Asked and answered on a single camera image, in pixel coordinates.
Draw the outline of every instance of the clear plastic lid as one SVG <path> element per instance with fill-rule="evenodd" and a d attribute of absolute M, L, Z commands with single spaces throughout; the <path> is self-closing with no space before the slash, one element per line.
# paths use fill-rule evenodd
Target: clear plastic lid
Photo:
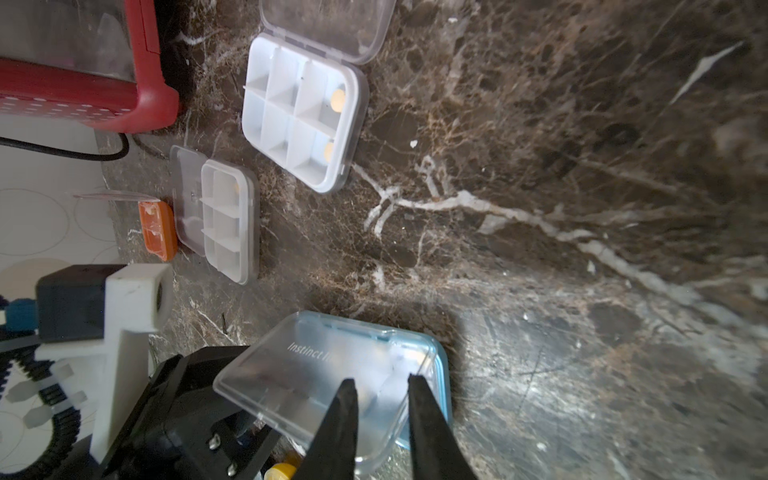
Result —
<path fill-rule="evenodd" d="M 135 81 L 125 0 L 0 0 L 0 57 Z"/>
<path fill-rule="evenodd" d="M 126 190 L 96 190 L 93 192 L 74 191 L 69 194 L 75 198 L 83 200 L 111 200 L 115 202 L 159 202 L 157 197 L 138 192 L 128 192 Z"/>
<path fill-rule="evenodd" d="M 188 148 L 170 148 L 170 176 L 174 185 L 176 235 L 181 243 L 205 257 L 203 183 L 200 171 L 208 157 Z"/>
<path fill-rule="evenodd" d="M 364 64 L 384 43 L 395 0 L 262 0 L 267 29 L 328 58 Z"/>
<path fill-rule="evenodd" d="M 402 444 L 409 375 L 424 375 L 450 422 L 446 365 L 431 336 L 299 312 L 225 367 L 214 390 L 308 447 L 342 380 L 354 378 L 356 473 L 364 475 L 389 457 L 396 440 Z"/>

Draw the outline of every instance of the marble countertop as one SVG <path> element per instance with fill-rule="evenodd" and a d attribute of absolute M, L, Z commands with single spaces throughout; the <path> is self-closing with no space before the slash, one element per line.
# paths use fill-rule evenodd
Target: marble countertop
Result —
<path fill-rule="evenodd" d="M 448 352 L 480 478 L 768 475 L 767 25 L 760 0 L 398 2 L 353 171 L 319 195 L 240 131 L 258 4 L 183 3 L 161 37 L 184 110 L 104 178 L 170 199 L 172 144 L 252 169 L 261 273 L 182 248 L 155 351 L 297 310 L 412 329 Z M 112 217 L 157 261 L 134 205 Z M 373 477 L 409 476 L 396 449 Z"/>

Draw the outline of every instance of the plastic lid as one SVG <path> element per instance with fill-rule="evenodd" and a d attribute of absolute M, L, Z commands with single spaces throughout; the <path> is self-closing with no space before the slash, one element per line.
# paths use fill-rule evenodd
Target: plastic lid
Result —
<path fill-rule="evenodd" d="M 395 0 L 262 0 L 261 18 L 277 37 L 364 64 L 384 43 Z"/>
<path fill-rule="evenodd" d="M 225 367 L 214 390 L 308 447 L 341 381 L 359 406 L 356 473 L 389 457 L 408 413 L 408 376 L 424 375 L 450 421 L 445 352 L 431 336 L 314 312 L 280 322 Z"/>
<path fill-rule="evenodd" d="M 69 192 L 74 198 L 81 198 L 83 200 L 111 200 L 115 202 L 159 202 L 161 201 L 157 197 L 152 197 L 147 194 L 140 194 L 138 192 L 128 192 L 126 190 L 96 190 L 94 192 Z"/>
<path fill-rule="evenodd" d="M 174 185 L 176 235 L 181 243 L 205 257 L 203 184 L 200 171 L 208 157 L 188 148 L 170 148 L 170 175 Z"/>

